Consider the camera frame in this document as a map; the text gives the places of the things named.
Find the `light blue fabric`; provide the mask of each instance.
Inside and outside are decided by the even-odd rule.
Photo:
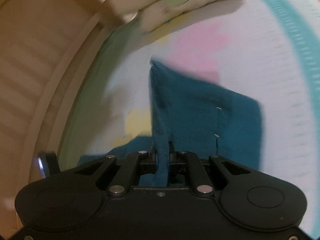
[[[303,17],[287,0],[263,1],[275,15],[279,25],[291,41],[300,61],[301,69],[309,87],[310,101],[317,126],[318,149],[320,149],[320,85],[316,82],[320,80],[320,41]],[[315,186],[318,188],[318,218],[313,226],[311,234],[313,238],[320,236],[320,185]]]

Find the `teal towel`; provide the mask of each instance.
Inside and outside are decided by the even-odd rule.
[[[159,61],[150,63],[152,141],[157,150],[157,172],[142,176],[141,186],[168,185],[170,141],[175,150],[194,152],[199,158],[218,154],[259,169],[262,128],[255,100],[183,76]],[[109,154],[125,157],[150,146],[150,142],[148,137],[138,137]]]

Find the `pink fabric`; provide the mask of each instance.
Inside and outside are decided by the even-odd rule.
[[[182,30],[173,41],[169,65],[176,71],[218,83],[219,65],[215,53],[230,44],[230,35],[223,33],[223,22],[202,21]]]

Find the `screw head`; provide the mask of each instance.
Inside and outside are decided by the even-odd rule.
[[[109,191],[114,194],[120,194],[120,193],[124,192],[124,187],[121,185],[113,185],[109,188]]]
[[[158,197],[164,197],[165,196],[165,192],[159,191],[159,192],[157,192],[157,196]]]
[[[199,191],[200,193],[207,194],[213,191],[213,187],[209,185],[200,185],[197,187],[197,191]]]

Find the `blue fabric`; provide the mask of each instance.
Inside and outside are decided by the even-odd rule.
[[[109,152],[118,158],[157,149],[157,172],[141,177],[140,185],[165,187],[168,183],[169,141],[177,151],[199,158],[218,154],[259,169],[261,114],[253,99],[218,85],[179,74],[151,60],[152,138],[137,137]],[[80,163],[92,156],[83,156]]]

